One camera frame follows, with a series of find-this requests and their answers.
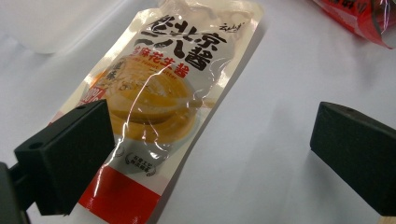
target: food package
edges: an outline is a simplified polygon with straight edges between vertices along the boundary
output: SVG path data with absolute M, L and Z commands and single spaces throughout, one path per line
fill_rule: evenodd
M 396 47 L 395 0 L 314 0 L 349 31 L 389 49 Z
M 83 207 L 110 223 L 148 220 L 261 17 L 233 0 L 167 0 L 135 16 L 54 118 L 107 101 L 116 145 Z

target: white table surface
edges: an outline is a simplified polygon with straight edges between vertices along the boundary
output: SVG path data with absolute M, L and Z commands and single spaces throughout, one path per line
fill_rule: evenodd
M 351 34 L 310 0 L 260 2 L 257 49 L 150 221 L 376 223 L 375 210 L 310 151 L 309 140 L 320 101 L 396 128 L 396 50 Z M 135 13 L 151 5 L 124 2 L 73 48 L 51 55 L 0 30 L 1 161 L 16 162 L 13 149 L 46 127 Z M 33 205 L 28 212 L 33 223 L 90 220 L 81 210 L 41 217 Z

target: white container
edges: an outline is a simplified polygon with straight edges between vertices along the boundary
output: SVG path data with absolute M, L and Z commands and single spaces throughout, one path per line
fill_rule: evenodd
M 54 53 L 70 47 L 123 0 L 1 0 L 0 29 L 26 48 Z

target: plastic pouch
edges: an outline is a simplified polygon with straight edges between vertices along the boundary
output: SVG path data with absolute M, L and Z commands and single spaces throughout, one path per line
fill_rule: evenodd
M 389 49 L 396 47 L 394 0 L 314 0 L 349 31 Z
M 168 0 L 136 15 L 57 115 L 107 99 L 117 145 L 82 206 L 111 223 L 148 220 L 261 17 L 260 5 L 228 0 Z

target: dark metal part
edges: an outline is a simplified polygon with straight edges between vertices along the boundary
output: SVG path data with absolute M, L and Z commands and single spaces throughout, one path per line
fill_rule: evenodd
M 15 196 L 22 212 L 36 202 L 41 215 L 70 214 L 114 145 L 106 101 L 75 108 L 17 147 L 19 163 L 0 167 L 0 197 L 12 187 L 1 208 Z
M 361 112 L 320 103 L 311 149 L 381 216 L 396 216 L 396 131 Z

